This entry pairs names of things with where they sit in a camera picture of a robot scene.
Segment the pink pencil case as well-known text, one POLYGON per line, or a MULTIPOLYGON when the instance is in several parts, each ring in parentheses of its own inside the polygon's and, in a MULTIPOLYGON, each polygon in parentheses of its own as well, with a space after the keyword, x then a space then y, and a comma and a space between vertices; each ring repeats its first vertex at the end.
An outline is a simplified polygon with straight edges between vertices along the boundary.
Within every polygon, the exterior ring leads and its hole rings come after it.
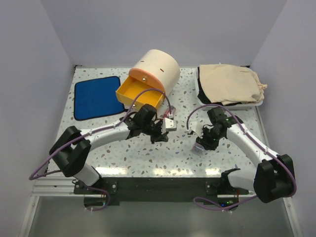
POLYGON ((176 112, 176 108, 174 106, 171 106, 171 108, 166 109, 166 111, 160 116, 160 118, 173 119, 175 112, 176 112))

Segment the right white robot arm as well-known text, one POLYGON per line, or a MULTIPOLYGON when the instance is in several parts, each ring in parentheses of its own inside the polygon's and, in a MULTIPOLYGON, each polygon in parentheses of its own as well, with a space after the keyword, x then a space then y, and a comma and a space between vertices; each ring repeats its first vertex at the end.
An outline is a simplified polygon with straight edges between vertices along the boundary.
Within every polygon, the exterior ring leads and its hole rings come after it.
POLYGON ((260 201, 269 203, 292 196, 297 189, 292 158, 280 155, 258 140, 244 122, 221 107, 207 112, 210 124, 187 122, 187 129, 197 135, 196 143, 206 151, 214 151, 226 138, 246 155, 252 170, 233 168, 221 173, 218 189, 231 194, 237 188, 253 191, 260 201))

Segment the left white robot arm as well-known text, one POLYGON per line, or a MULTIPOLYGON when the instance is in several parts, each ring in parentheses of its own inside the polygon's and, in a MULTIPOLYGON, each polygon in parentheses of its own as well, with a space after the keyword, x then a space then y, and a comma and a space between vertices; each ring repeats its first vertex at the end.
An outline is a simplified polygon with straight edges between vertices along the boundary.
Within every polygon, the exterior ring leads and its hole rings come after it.
POLYGON ((176 122, 172 116, 158 118, 156 108, 145 104, 139 111, 128 113, 108 126, 91 130, 68 127, 49 154, 65 177, 76 178, 90 193, 96 194, 102 189, 102 177, 86 163, 89 152, 140 134, 148 135, 151 143, 167 142, 168 133, 175 130, 176 122))

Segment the clear box of clips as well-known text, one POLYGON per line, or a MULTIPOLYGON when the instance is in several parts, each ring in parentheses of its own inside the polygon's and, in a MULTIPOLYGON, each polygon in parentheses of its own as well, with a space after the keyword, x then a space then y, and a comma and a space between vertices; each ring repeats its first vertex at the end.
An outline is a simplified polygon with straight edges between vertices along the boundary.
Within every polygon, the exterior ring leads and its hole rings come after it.
POLYGON ((195 144, 192 147, 192 153, 201 155, 204 152, 204 147, 201 144, 195 144))

